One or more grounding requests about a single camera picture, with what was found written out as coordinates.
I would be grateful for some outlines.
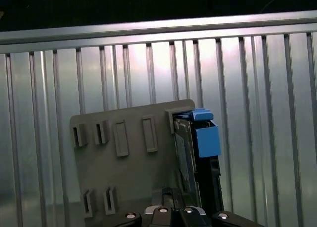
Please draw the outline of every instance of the metal panel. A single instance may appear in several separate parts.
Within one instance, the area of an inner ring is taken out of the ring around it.
[[[221,40],[233,211],[249,219],[252,214],[250,144],[238,38]]]
[[[0,55],[0,226],[18,226],[6,56]]]
[[[0,34],[0,225],[83,225],[71,116],[191,98],[219,124],[225,208],[312,226],[316,22],[298,12]]]
[[[293,144],[297,210],[300,225],[311,226],[317,221],[313,214],[317,203],[316,149],[314,137],[314,122],[310,86],[310,72],[307,51],[307,35],[291,34],[291,73],[293,90]]]
[[[169,43],[153,43],[152,52],[156,103],[174,101]]]
[[[62,146],[64,172],[66,176],[67,195],[70,202],[79,201],[79,184],[76,178],[73,144],[70,140],[68,118],[80,114],[83,101],[79,99],[82,91],[78,87],[76,51],[74,49],[59,50],[55,55],[56,99],[60,146]]]
[[[11,55],[11,73],[23,225],[40,226],[40,189],[29,53]]]
[[[224,103],[223,68],[222,60],[219,61],[220,44],[215,39],[198,40],[199,59],[202,76],[203,107],[210,109],[214,114],[214,121],[222,129],[219,130],[222,155],[219,158],[221,165],[221,188],[223,202],[227,210],[232,211],[232,190],[230,162],[228,153],[228,133],[226,129],[226,108]]]
[[[250,121],[251,121],[251,134],[252,134],[252,148],[254,155],[254,172],[257,172],[257,165],[261,165],[261,174],[255,174],[255,191],[256,191],[256,202],[258,196],[261,195],[258,190],[259,185],[263,187],[264,195],[264,216],[265,226],[275,227],[276,223],[276,212],[277,206],[275,205],[275,192],[273,186],[273,178],[275,176],[272,165],[272,151],[270,143],[271,131],[269,129],[269,116],[268,116],[268,98],[267,89],[269,88],[268,80],[268,61],[266,54],[266,41],[257,36],[252,38],[252,58],[254,65],[254,91],[249,89],[249,101],[250,101]],[[247,70],[248,76],[252,73],[249,69]],[[256,107],[254,107],[254,101],[252,101],[252,93],[256,96]],[[253,109],[257,110],[257,117],[255,117]]]
[[[288,93],[285,42],[283,35],[268,36],[267,51],[269,61],[269,80],[274,162],[279,206],[278,221],[281,226],[297,226],[296,190],[294,172],[290,101]]]
[[[116,93],[116,68],[113,62],[113,47],[105,46],[101,51],[101,60],[103,63],[103,85],[104,85],[104,109],[114,110],[118,108]]]
[[[182,41],[175,42],[178,99],[188,99],[187,81],[184,65],[184,48]]]
[[[83,98],[85,103],[85,109],[82,112],[101,112],[104,110],[104,105],[99,48],[82,48],[80,52],[80,70],[83,80]]]
[[[146,55],[145,44],[128,46],[129,86],[131,106],[134,107],[150,104],[153,98]]]

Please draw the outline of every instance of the metal screw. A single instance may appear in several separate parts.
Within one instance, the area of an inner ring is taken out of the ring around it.
[[[222,219],[227,219],[227,218],[228,218],[228,215],[225,214],[225,213],[220,213],[218,216],[219,216],[220,218],[222,218]]]
[[[162,212],[162,213],[166,213],[166,212],[167,212],[167,209],[166,209],[166,208],[160,208],[159,211]]]
[[[192,213],[192,212],[193,212],[193,209],[192,209],[192,208],[189,208],[189,207],[186,207],[186,208],[185,208],[185,211],[186,211],[187,213]]]
[[[135,217],[135,214],[134,213],[128,213],[128,214],[126,214],[126,217],[128,219],[133,219]]]

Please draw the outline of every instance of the rectangular slot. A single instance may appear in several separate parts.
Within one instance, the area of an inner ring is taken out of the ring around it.
[[[73,134],[74,134],[74,143],[75,147],[79,146],[79,140],[78,140],[78,133],[77,133],[77,128],[73,127]]]
[[[154,125],[154,117],[144,116],[142,118],[145,145],[148,153],[158,150],[157,136]]]
[[[117,156],[118,157],[128,156],[129,145],[128,145],[128,135],[127,135],[125,121],[115,122],[113,132],[114,132]]]
[[[105,214],[114,215],[116,213],[116,189],[115,187],[107,187],[106,191],[103,193],[104,205],[105,205]]]
[[[112,211],[112,204],[111,204],[111,197],[110,197],[110,190],[109,189],[106,192],[106,196],[107,196],[107,202],[108,202],[108,209],[110,211]]]
[[[96,199],[94,190],[87,190],[83,194],[83,205],[85,211],[85,218],[91,218],[96,211]]]
[[[88,199],[87,199],[87,194],[88,190],[84,193],[83,199],[84,199],[84,209],[85,209],[85,215],[89,214],[89,206],[88,206]]]
[[[102,141],[102,137],[101,137],[101,130],[100,130],[100,124],[96,124],[96,134],[97,134],[97,138],[98,138],[98,144],[101,144]]]
[[[86,145],[87,136],[85,124],[77,124],[72,127],[73,132],[73,142],[75,147],[82,147]]]
[[[100,121],[95,124],[94,137],[96,145],[106,144],[109,141],[108,131],[109,129],[107,121]]]

